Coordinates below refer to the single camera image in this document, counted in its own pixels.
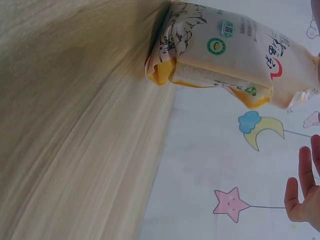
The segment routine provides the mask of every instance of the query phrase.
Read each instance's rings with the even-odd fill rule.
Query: yellow crescent moon
[[[251,147],[259,151],[259,147],[257,144],[257,135],[263,130],[267,129],[275,131],[283,139],[285,139],[284,126],[282,122],[273,117],[262,117],[260,122],[255,125],[255,128],[252,129],[250,133],[244,133],[243,136]]]

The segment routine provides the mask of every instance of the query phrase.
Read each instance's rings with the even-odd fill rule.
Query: finger
[[[314,162],[316,171],[320,176],[320,136],[319,135],[313,135],[311,137],[311,149],[312,149],[313,162]]]
[[[304,222],[302,204],[298,200],[298,181],[294,177],[288,179],[284,194],[284,206],[288,218],[292,222]]]
[[[312,173],[311,152],[307,146],[299,151],[299,179],[304,198],[307,197],[310,190],[316,185],[314,174]]]

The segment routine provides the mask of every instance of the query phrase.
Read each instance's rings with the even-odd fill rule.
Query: hand
[[[312,158],[318,175],[320,175],[320,136],[311,137],[311,149],[304,146],[299,151],[299,180],[304,197],[298,200],[298,181],[294,177],[286,183],[284,205],[292,222],[308,222],[320,232],[320,187],[316,185],[312,172]]]

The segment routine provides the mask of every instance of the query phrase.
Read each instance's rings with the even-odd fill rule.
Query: wooden surface
[[[0,2],[0,239],[135,239],[175,87],[144,79],[165,0]]]

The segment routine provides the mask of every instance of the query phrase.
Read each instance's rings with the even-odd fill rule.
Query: green logo
[[[257,95],[257,89],[254,86],[248,87],[244,91],[251,94],[253,97]]]
[[[221,55],[226,51],[226,44],[220,38],[211,38],[207,45],[208,51],[213,55]]]

